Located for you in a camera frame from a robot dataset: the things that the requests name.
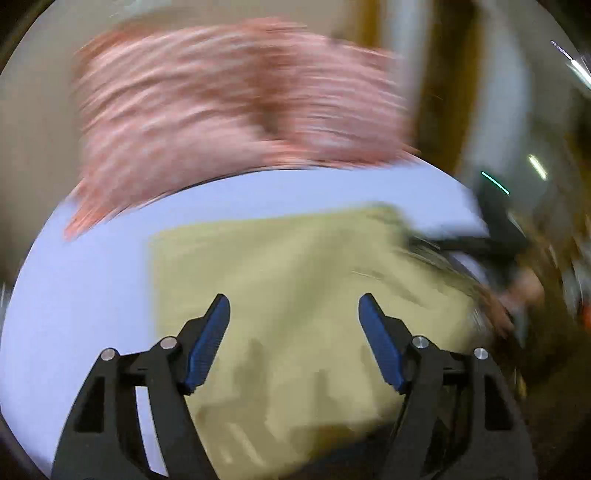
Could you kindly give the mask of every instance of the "beige napkin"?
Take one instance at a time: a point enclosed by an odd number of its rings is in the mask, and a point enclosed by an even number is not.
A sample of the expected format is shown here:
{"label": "beige napkin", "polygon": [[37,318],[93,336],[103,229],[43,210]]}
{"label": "beige napkin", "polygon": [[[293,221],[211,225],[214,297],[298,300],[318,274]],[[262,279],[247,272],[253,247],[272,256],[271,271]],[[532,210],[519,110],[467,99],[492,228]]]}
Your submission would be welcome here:
{"label": "beige napkin", "polygon": [[387,315],[440,348],[479,340],[473,301],[410,256],[387,205],[203,223],[153,242],[158,332],[175,335],[217,293],[230,325],[207,382],[187,399],[222,480],[274,478],[396,415],[357,308],[371,292]]}

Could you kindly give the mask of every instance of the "pink fabric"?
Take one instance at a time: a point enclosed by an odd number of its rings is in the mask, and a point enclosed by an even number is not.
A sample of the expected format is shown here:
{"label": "pink fabric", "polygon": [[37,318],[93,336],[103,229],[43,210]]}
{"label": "pink fabric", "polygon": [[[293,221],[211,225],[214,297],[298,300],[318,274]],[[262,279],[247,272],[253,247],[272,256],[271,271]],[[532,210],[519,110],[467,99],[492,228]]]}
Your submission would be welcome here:
{"label": "pink fabric", "polygon": [[[404,156],[391,58],[291,24],[128,25],[78,59],[83,166],[69,238],[223,176]],[[262,127],[263,111],[277,114],[277,138]]]}
{"label": "pink fabric", "polygon": [[279,110],[279,136],[314,164],[374,166],[408,158],[404,102],[391,53],[315,35],[296,24],[256,19]]}

